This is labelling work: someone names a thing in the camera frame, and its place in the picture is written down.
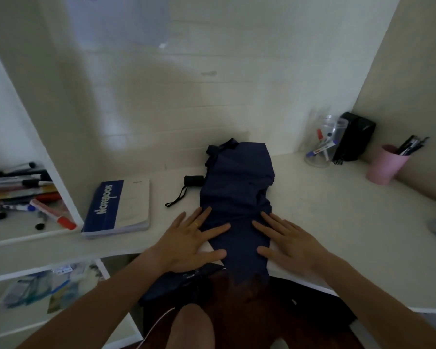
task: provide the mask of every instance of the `transparent container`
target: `transparent container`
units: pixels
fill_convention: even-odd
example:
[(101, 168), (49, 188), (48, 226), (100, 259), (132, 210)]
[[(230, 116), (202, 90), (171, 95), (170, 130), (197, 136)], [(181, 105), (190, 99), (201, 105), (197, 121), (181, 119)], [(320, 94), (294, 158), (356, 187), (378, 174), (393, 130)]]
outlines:
[(316, 121), (308, 133), (305, 162), (313, 167), (328, 167), (347, 128), (348, 121), (337, 116), (325, 116)]

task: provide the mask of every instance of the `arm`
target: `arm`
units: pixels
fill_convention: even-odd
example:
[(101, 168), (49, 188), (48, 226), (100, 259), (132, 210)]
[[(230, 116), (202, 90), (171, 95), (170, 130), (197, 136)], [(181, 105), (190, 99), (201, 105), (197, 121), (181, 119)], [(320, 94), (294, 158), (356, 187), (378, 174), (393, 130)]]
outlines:
[(263, 246), (257, 252), (292, 273), (322, 278), (381, 347), (436, 348), (436, 330), (418, 314), (328, 252), (301, 227), (273, 213), (262, 216), (271, 228), (255, 221), (253, 225), (275, 241), (280, 252)]
[(210, 214), (197, 209), (184, 222), (181, 213), (157, 244), (107, 281), (100, 283), (25, 340), (18, 349), (98, 349), (154, 281), (166, 272), (186, 272), (226, 257), (225, 250), (197, 253), (206, 241), (229, 229), (229, 224), (198, 228)]

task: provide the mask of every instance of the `pink pen holder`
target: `pink pen holder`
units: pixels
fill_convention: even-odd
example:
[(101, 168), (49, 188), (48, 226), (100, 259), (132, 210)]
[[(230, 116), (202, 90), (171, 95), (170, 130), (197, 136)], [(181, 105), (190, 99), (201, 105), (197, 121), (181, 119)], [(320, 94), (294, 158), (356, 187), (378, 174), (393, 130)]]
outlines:
[(381, 152), (370, 165), (366, 178), (378, 185), (389, 184), (410, 157), (408, 155), (397, 155), (394, 153), (396, 150), (395, 146), (382, 146)]

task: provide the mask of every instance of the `white desk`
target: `white desk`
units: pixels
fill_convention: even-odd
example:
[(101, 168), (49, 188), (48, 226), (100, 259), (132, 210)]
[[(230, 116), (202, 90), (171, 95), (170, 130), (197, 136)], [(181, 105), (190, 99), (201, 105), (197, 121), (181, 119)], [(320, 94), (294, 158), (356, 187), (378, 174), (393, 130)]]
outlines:
[[(436, 217), (436, 202), (399, 182), (382, 187), (364, 178), (367, 165), (345, 163), (318, 169), (301, 154), (272, 157), (276, 178), (268, 190), (273, 211), (312, 233), (331, 252), (349, 261), (364, 276), (419, 311), (436, 311), (436, 235), (425, 221)], [(146, 232), (82, 240), (79, 234), (0, 247), (0, 279), (49, 265), (136, 253), (153, 245), (181, 211), (199, 205), (199, 190), (171, 208), (164, 204), (178, 196), (185, 175), (202, 175), (203, 167), (152, 174), (151, 227)], [(319, 290), (274, 264), (272, 276), (292, 279)]]

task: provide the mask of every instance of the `cord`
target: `cord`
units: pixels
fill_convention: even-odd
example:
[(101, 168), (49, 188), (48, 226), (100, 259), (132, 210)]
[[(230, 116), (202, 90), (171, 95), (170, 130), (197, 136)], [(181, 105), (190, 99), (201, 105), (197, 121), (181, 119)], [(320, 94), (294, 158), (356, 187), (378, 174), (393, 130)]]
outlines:
[(145, 340), (146, 340), (147, 337), (149, 336), (149, 334), (150, 334), (150, 332), (152, 331), (152, 329), (155, 328), (155, 326), (157, 325), (157, 323), (160, 322), (160, 320), (161, 320), (163, 317), (165, 317), (169, 312), (173, 311), (174, 309), (175, 309), (175, 308), (171, 308), (171, 309), (169, 309), (168, 311), (166, 311), (162, 316), (160, 316), (160, 318), (157, 320), (157, 322), (155, 322), (155, 323), (153, 324), (152, 328), (150, 328), (150, 330), (148, 331), (148, 333), (147, 333), (147, 335), (145, 336), (144, 340), (140, 342), (140, 344), (137, 346), (136, 349), (139, 349), (140, 346), (141, 346), (142, 344), (145, 343)]

